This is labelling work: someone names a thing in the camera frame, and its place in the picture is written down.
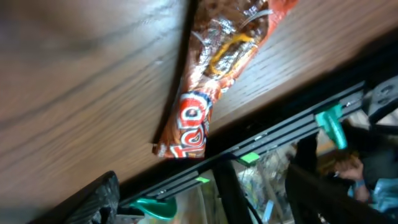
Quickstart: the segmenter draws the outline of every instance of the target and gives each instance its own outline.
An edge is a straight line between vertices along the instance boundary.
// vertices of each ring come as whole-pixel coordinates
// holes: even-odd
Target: wood grain
[[[124,181],[160,161],[150,143],[174,92],[189,2],[1,3],[0,223],[29,221],[107,170]],[[211,131],[396,25],[397,1],[301,0],[215,106]]]

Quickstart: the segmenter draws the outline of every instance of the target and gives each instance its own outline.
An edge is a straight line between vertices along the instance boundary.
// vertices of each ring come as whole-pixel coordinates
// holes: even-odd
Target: green tape
[[[255,152],[250,152],[249,154],[246,154],[241,157],[241,160],[243,160],[244,162],[247,162],[247,163],[251,163],[258,159],[260,159],[260,156]]]
[[[198,177],[198,178],[196,178],[196,180],[197,180],[197,181],[200,181],[200,182],[202,182],[202,183],[204,183],[204,184],[210,181],[209,179],[206,179],[206,178],[204,178],[204,177]]]

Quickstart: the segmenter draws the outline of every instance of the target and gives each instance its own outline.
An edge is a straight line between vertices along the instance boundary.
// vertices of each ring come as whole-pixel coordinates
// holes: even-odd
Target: green plastic part
[[[255,152],[250,152],[249,154],[246,154],[241,157],[241,160],[243,160],[244,162],[247,162],[248,164],[251,162],[254,162],[258,159],[260,159],[260,156]]]
[[[150,198],[140,198],[131,203],[130,207],[138,208],[145,214],[159,220],[171,220],[177,214],[177,202],[175,198],[170,198],[164,202]]]
[[[342,115],[343,107],[340,104],[315,115],[319,127],[325,130],[338,149],[345,149],[347,147],[346,136],[338,120]]]
[[[198,177],[198,178],[196,178],[196,180],[197,180],[197,181],[200,181],[200,182],[202,182],[202,183],[204,183],[204,184],[210,181],[209,179],[206,179],[206,178],[204,178],[204,177]]]

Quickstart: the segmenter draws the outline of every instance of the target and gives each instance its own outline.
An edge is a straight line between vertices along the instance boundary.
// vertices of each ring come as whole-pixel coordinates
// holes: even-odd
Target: person's hand
[[[363,180],[363,164],[357,157],[336,163],[335,171],[343,179]]]

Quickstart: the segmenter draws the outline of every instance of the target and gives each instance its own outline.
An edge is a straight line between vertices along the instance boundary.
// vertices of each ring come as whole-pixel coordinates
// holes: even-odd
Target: snack package
[[[203,157],[213,105],[297,0],[201,0],[188,46],[180,96],[160,141],[159,157]]]

